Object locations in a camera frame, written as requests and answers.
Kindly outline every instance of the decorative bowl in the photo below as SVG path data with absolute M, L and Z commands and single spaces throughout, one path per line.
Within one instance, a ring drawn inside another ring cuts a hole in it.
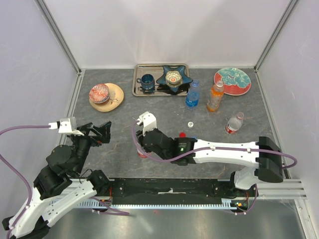
M 100 104 L 110 98 L 109 87 L 105 84 L 98 84 L 90 90 L 89 98 L 93 103 Z

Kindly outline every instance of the small cup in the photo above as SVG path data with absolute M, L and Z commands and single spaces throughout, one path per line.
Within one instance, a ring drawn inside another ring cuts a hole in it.
M 143 75 L 142 78 L 137 78 L 136 81 L 141 84 L 144 90 L 153 90 L 155 87 L 154 77 L 150 74 Z

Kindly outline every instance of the table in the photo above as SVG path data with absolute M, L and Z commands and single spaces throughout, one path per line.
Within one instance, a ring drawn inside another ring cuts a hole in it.
M 253 69 L 242 69 L 251 79 L 248 93 L 234 97 L 224 95 L 217 112 L 210 113 L 205 105 L 218 69 L 190 69 L 193 79 L 200 81 L 199 105 L 193 111 L 186 108 L 185 97 L 136 97 L 132 94 L 133 69 L 86 70 L 76 103 L 74 116 L 77 124 L 92 122 L 100 125 L 112 122 L 111 141 L 90 149 L 83 168 L 102 169 L 108 177 L 134 178 L 229 178 L 242 167 L 224 163 L 189 164 L 178 166 L 158 163 L 137 156 L 131 137 L 131 125 L 140 114 L 149 111 L 157 118 L 158 129 L 169 137 L 185 132 L 188 137 L 207 141 L 240 143 L 258 141 L 259 136 L 273 140 L 270 123 Z M 115 110 L 102 113 L 89 104 L 89 92 L 98 83 L 114 83 L 125 94 L 124 101 Z M 245 114 L 243 126 L 235 135 L 225 131 L 228 120 L 238 112 Z M 187 123 L 192 121 L 193 128 Z

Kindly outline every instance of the white cable connector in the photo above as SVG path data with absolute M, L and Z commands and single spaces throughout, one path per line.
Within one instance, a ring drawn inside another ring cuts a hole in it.
M 58 123 L 54 122 L 54 123 L 49 123 L 50 128 L 49 129 L 57 129 L 58 128 Z

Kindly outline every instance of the gray floor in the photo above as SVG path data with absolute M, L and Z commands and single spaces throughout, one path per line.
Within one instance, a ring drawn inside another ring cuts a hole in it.
M 150 111 L 158 119 L 158 128 L 170 137 L 183 131 L 209 141 L 248 142 L 258 136 L 273 138 L 260 90 L 253 70 L 244 70 L 252 80 L 251 90 L 240 97 L 224 96 L 217 113 L 208 113 L 205 102 L 216 69 L 191 69 L 190 76 L 202 87 L 200 105 L 195 111 L 185 108 L 185 97 L 134 97 L 133 70 L 88 70 L 85 72 L 74 116 L 78 125 L 92 121 L 112 121 L 111 142 L 92 148 L 85 169 L 102 169 L 109 177 L 229 178 L 237 165 L 210 163 L 189 165 L 161 164 L 140 159 L 130 136 L 133 118 Z M 88 102 L 90 89 L 97 83 L 116 83 L 125 92 L 121 106 L 100 113 Z M 227 120 L 244 112 L 243 127 L 236 135 L 225 131 Z M 194 128 L 187 128 L 193 121 Z M 128 210 L 129 217 L 92 214 L 72 210 L 51 228 L 46 239 L 304 239 L 293 201 L 258 200 L 246 216 L 234 216 L 218 210 Z
M 218 210 L 127 210 L 106 216 L 72 210 L 46 239 L 305 239 L 293 202 L 259 200 L 245 216 Z
M 253 69 L 243 69 L 251 78 L 252 86 L 245 95 L 234 97 L 224 95 L 216 113 L 209 113 L 205 107 L 212 86 L 213 76 L 218 69 L 190 69 L 190 77 L 198 79 L 202 89 L 199 105 L 189 111 L 185 97 L 135 97 L 132 94 L 133 70 L 86 70 L 74 116 L 77 124 L 93 122 L 96 125 L 112 121 L 111 142 L 92 148 L 83 171 L 102 169 L 109 177 L 158 177 L 158 178 L 229 178 L 241 166 L 223 163 L 209 163 L 178 166 L 140 159 L 132 143 L 131 125 L 133 118 L 145 111 L 153 113 L 158 128 L 169 137 L 178 137 L 180 132 L 187 136 L 215 142 L 258 141 L 258 136 L 273 138 L 264 103 Z M 115 83 L 125 94 L 123 103 L 114 111 L 101 113 L 89 104 L 89 92 L 98 83 Z M 225 131 L 230 117 L 238 112 L 245 114 L 244 124 L 235 135 Z M 187 123 L 194 122 L 193 128 Z

